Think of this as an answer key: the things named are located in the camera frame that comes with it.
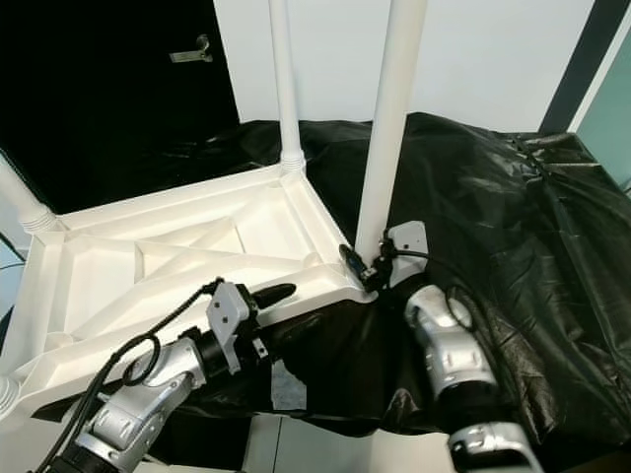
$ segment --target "door handle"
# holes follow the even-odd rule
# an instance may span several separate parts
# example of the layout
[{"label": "door handle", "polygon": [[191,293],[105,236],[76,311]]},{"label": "door handle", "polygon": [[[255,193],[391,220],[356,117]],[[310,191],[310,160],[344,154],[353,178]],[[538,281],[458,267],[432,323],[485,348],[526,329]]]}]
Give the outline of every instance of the door handle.
[{"label": "door handle", "polygon": [[213,56],[210,53],[210,40],[207,34],[201,34],[195,42],[197,49],[194,51],[171,52],[169,58],[172,63],[204,61],[213,62]]}]

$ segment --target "door latch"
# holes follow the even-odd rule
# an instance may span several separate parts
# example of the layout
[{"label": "door latch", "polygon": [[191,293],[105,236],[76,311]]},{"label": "door latch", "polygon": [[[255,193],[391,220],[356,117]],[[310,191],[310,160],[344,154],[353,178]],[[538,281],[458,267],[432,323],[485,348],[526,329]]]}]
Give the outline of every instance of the door latch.
[{"label": "door latch", "polygon": [[210,41],[207,34],[201,34],[195,42],[197,49],[194,51],[171,52],[169,58],[171,62],[193,62],[204,61],[213,62],[213,56],[210,54]]}]

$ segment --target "door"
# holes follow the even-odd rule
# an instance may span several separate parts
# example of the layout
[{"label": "door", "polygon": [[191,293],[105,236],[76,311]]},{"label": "door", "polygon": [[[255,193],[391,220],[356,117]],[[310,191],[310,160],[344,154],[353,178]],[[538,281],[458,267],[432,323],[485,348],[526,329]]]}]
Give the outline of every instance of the door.
[{"label": "door", "polygon": [[170,164],[239,122],[212,0],[7,0],[0,67],[0,146],[56,213],[208,178]]}]

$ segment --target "black door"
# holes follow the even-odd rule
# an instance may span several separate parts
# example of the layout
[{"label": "black door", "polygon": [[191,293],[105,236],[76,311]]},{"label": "black door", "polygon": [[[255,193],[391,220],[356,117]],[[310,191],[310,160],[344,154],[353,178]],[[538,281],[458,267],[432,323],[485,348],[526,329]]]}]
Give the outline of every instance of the black door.
[{"label": "black door", "polygon": [[170,165],[239,122],[212,0],[5,0],[0,68],[0,146],[56,213],[206,178]]}]

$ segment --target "black plastic sheet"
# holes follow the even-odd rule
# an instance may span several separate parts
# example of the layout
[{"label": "black plastic sheet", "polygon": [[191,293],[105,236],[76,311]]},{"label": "black plastic sheet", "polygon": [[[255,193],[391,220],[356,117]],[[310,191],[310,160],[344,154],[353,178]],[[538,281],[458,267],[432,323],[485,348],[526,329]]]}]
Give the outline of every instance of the black plastic sheet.
[{"label": "black plastic sheet", "polygon": [[[370,123],[301,123],[308,177],[350,241],[370,131]],[[279,151],[278,124],[252,122],[195,145],[194,159],[165,157],[169,181],[162,170],[152,173],[155,162],[136,175],[169,187],[267,166]],[[544,466],[559,471],[627,447],[631,203],[578,138],[501,134],[412,114],[389,224],[409,220],[425,223],[430,252],[455,265],[480,299],[478,338]],[[454,282],[431,262],[428,278],[443,288]],[[295,416],[356,436],[437,429],[423,354],[396,300],[323,307],[264,336],[307,386],[307,410]],[[197,392],[183,410],[270,410],[265,379],[241,388]]]}]

